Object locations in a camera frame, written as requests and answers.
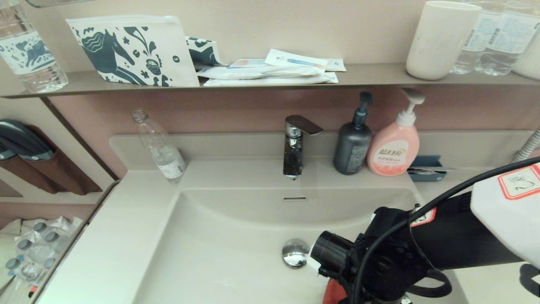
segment bottle pump head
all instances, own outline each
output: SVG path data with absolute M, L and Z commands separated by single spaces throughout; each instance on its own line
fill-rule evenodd
M 416 115 L 413 112 L 414 106 L 424 103 L 426 96 L 424 96 L 424 93 L 415 89 L 403 88 L 400 91 L 409 100 L 409 107 L 397 115 L 396 123 L 402 127 L 412 127 L 416 120 Z
M 367 107 L 369 104 L 373 104 L 373 96 L 370 92 L 360 93 L 360 107 L 356 109 L 353 116 L 353 125 L 357 128 L 364 125 L 366 117 L 368 115 Z

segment shelf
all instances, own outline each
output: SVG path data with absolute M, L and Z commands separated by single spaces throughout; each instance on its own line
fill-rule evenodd
M 489 76 L 477 72 L 466 75 L 449 74 L 442 80 L 427 81 L 409 76 L 402 63 L 349 64 L 347 72 L 337 72 L 339 83 L 309 85 L 273 85 L 252 87 L 153 87 L 150 85 L 126 84 L 104 81 L 96 71 L 68 73 L 69 84 L 62 89 L 46 93 L 22 92 L 3 96 L 17 99 L 64 95 L 111 94 L 120 92 L 186 92 L 226 90 L 295 90 L 295 89 L 354 89 L 367 86 L 398 85 L 401 87 L 430 85 L 540 85 L 540 81 L 510 73 L 506 76 Z

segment power cord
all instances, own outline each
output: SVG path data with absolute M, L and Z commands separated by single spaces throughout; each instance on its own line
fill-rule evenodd
M 412 213 L 409 216 L 408 219 L 403 220 L 403 221 L 397 223 L 396 225 L 390 227 L 390 229 L 388 229 L 385 233 L 383 233 L 381 236 L 379 236 L 373 242 L 373 244 L 371 244 L 371 246 L 369 246 L 368 250 L 366 251 L 366 254 L 364 255 L 364 257 L 362 259 L 362 263 L 360 264 L 358 274 L 356 275 L 356 277 L 354 279 L 354 282 L 353 282 L 352 304 L 362 304 L 360 302 L 360 295 L 362 293 L 362 278 L 363 278 L 364 272 L 366 270 L 367 262 L 368 262 L 369 258 L 373 255 L 373 252 L 375 252 L 375 250 L 377 250 L 377 247 L 388 236 L 390 236 L 391 234 L 393 234 L 393 233 L 397 232 L 398 230 L 402 229 L 406 225 L 410 225 L 411 222 L 417 220 L 419 217 L 423 216 L 425 213 L 427 213 L 431 209 L 437 207 L 439 204 L 441 204 L 445 200 L 447 200 L 450 197 L 454 196 L 458 192 L 469 188 L 470 186 L 472 186 L 473 184 L 475 184 L 475 183 L 477 183 L 479 181 L 483 181 L 483 180 L 488 179 L 490 177 L 497 176 L 499 174 L 503 174 L 503 173 L 506 173 L 506 172 L 509 172 L 509 171 L 513 171 L 513 170 L 516 170 L 516 169 L 527 167 L 527 166 L 530 166 L 530 165 L 538 163 L 538 162 L 540 162 L 540 156 L 533 157 L 533 158 L 530 158 L 528 160 L 524 160 L 524 161 L 520 161 L 520 162 L 507 164 L 505 166 L 502 166 L 502 167 L 499 167 L 499 168 L 484 172 L 482 174 L 479 174 L 479 175 L 477 175 L 477 176 L 475 176 L 475 177 L 473 177 L 471 179 L 468 179 L 468 180 L 460 183 L 459 185 L 451 188 L 450 190 L 446 191 L 445 193 L 439 195 L 438 197 L 434 198 L 432 201 L 430 201 L 429 203 L 424 205 L 424 207 L 420 208 L 415 213 Z

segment pump dispenser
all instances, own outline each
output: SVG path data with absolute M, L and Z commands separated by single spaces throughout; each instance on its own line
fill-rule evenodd
M 371 93 L 360 93 L 360 107 L 356 109 L 353 121 L 344 124 L 339 130 L 334 168 L 341 174 L 353 175 L 362 168 L 373 137 L 371 129 L 365 125 L 367 106 L 372 103 Z
M 378 175 L 404 173 L 416 158 L 420 147 L 413 109 L 417 104 L 422 104 L 426 97 L 415 89 L 401 89 L 401 92 L 409 100 L 409 107 L 397 115 L 395 122 L 377 133 L 367 155 L 369 169 Z

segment chrome faucet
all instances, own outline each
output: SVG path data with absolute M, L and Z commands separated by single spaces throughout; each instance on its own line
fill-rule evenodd
M 296 180 L 302 174 L 302 132 L 317 135 L 323 130 L 318 125 L 300 115 L 285 118 L 285 156 L 283 158 L 283 174 Z

